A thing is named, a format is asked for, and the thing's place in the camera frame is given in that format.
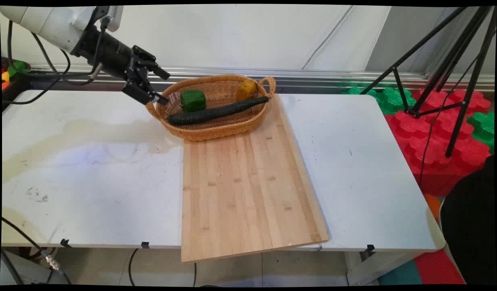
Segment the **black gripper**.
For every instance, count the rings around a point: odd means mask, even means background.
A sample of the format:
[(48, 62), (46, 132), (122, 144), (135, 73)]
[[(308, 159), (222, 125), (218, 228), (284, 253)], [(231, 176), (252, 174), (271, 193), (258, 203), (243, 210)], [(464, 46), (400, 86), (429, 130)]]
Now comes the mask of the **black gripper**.
[[(137, 68), (141, 72), (153, 72), (163, 80), (170, 78), (171, 74), (161, 68), (156, 62), (156, 57), (139, 46), (131, 48), (123, 44), (108, 33), (101, 33), (92, 25), (82, 34), (72, 51), (76, 57), (84, 57), (89, 65), (102, 64), (101, 70), (115, 78), (127, 80), (137, 79)], [(122, 92), (143, 105), (159, 103), (166, 105), (169, 100), (153, 90), (150, 83), (128, 79), (123, 85)]]

